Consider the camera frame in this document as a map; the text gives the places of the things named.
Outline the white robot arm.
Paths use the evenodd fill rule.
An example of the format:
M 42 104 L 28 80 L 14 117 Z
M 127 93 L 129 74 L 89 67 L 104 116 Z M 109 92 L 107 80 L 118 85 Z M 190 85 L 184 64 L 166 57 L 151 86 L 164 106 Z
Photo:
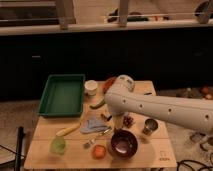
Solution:
M 133 112 L 213 135 L 213 100 L 143 95 L 134 92 L 135 81 L 120 75 L 104 100 L 112 116 Z

